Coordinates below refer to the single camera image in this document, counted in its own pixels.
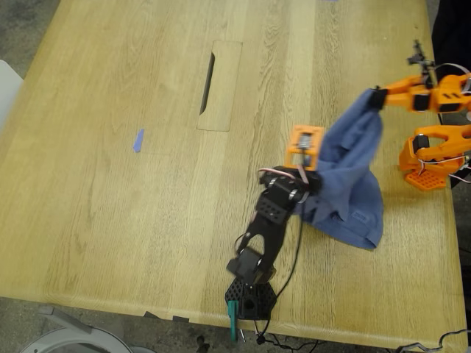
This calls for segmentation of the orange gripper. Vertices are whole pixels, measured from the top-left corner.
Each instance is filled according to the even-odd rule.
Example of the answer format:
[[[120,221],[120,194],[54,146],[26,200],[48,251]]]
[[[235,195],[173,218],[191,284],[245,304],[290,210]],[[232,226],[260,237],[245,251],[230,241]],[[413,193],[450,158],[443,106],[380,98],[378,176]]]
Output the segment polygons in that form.
[[[386,96],[379,96],[386,91]],[[373,89],[369,98],[369,106],[376,110],[385,107],[402,107],[412,110],[412,100],[404,95],[414,95],[414,111],[435,113],[455,113],[470,108],[470,74],[447,75],[439,83],[419,76],[407,76],[383,87]]]

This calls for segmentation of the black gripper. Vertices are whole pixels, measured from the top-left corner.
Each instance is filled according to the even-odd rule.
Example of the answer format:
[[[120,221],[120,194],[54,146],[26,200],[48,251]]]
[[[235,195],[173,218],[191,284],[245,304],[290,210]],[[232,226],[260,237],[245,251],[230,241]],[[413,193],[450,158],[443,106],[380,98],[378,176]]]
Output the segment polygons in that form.
[[[259,182],[267,189],[276,187],[283,190],[288,194],[290,202],[305,202],[322,188],[321,176],[315,171],[305,170],[301,165],[295,168],[260,168]]]

